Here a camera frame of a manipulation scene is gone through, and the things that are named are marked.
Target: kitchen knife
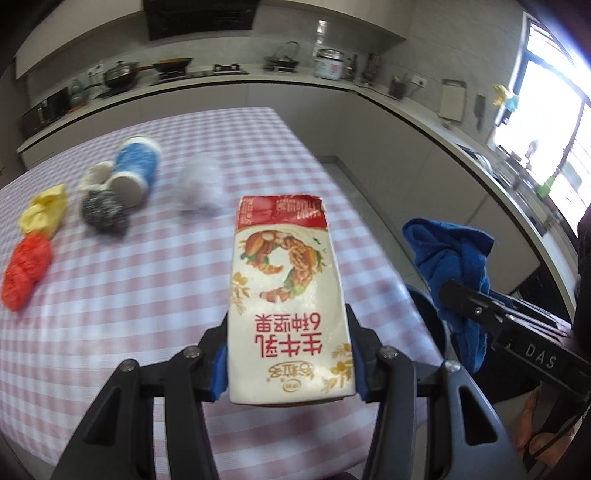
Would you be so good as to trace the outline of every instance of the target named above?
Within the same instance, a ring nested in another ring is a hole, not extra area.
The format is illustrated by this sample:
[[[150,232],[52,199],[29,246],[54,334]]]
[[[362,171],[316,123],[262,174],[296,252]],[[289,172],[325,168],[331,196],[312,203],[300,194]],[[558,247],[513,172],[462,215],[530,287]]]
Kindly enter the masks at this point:
[[[485,103],[486,97],[484,95],[476,95],[476,100],[474,101],[474,115],[478,119],[476,129],[479,132],[482,132],[482,118],[484,117]]]

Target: microwave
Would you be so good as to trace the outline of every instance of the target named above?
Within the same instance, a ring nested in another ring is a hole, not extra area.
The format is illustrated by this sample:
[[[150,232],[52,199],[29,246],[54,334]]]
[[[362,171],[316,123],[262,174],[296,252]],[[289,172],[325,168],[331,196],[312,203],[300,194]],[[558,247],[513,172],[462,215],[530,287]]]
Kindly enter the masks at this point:
[[[64,87],[35,105],[21,117],[22,133],[25,138],[29,138],[64,116],[69,109],[70,95],[68,88]]]

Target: kettle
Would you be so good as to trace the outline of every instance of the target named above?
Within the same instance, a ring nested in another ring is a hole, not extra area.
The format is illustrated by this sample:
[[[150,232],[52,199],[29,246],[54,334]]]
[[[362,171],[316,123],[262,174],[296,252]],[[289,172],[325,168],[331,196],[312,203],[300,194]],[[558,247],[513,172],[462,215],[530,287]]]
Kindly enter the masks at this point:
[[[382,57],[377,53],[368,53],[365,68],[361,72],[361,78],[365,83],[372,84],[378,76],[378,70],[382,64]]]

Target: pink checkered tablecloth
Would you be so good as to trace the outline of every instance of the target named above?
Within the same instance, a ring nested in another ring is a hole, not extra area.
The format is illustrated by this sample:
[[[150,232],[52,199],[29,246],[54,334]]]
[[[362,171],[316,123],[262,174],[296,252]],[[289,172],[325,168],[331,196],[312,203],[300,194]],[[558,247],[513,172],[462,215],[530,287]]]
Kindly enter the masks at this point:
[[[123,241],[96,236],[80,219],[76,187],[88,167],[112,159],[132,135],[150,135],[163,158],[147,204]],[[174,204],[183,163],[219,155],[229,204],[216,219],[187,220]],[[189,113],[95,138],[40,164],[0,190],[0,269],[21,240],[20,213],[35,193],[66,182],[70,206],[52,244],[54,261],[27,307],[0,306],[0,429],[57,463],[95,395],[125,358],[146,365],[198,343],[228,308],[230,256],[243,195],[321,196],[345,300],[362,325],[413,359],[439,354],[404,284],[371,233],[280,117],[269,108]],[[156,469],[168,477],[162,401],[155,404]],[[204,411],[222,480],[323,478],[362,461],[376,406],[359,397],[294,408],[232,405]]]

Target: kitchen sink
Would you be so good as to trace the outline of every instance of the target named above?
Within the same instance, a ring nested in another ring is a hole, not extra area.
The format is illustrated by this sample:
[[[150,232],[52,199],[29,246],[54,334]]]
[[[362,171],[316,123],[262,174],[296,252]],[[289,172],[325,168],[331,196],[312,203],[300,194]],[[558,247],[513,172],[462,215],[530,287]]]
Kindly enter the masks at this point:
[[[546,215],[542,211],[534,211],[530,202],[527,200],[528,196],[535,196],[535,186],[532,184],[532,179],[520,176],[509,164],[505,164],[503,167],[496,165],[493,167],[488,159],[478,152],[464,145],[457,144],[457,146],[479,163],[499,183],[540,235],[544,235],[547,232],[549,217],[551,215]]]

